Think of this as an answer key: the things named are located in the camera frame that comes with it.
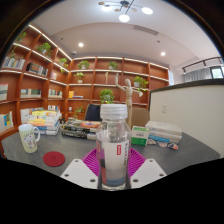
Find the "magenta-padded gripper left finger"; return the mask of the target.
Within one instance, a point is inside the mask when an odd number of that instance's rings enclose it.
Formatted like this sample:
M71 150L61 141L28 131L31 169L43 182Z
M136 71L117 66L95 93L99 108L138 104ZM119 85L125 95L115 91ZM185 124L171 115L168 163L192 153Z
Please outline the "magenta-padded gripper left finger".
M93 149L82 159L73 159L61 177L80 187L97 189L99 172L97 150Z

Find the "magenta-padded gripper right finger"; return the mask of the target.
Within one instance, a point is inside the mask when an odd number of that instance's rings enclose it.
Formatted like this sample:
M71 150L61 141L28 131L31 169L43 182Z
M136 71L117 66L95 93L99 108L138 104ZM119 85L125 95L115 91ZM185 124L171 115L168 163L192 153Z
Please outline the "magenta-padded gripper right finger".
M146 159L131 148L128 161L130 188L140 188L166 176L159 164L152 158Z

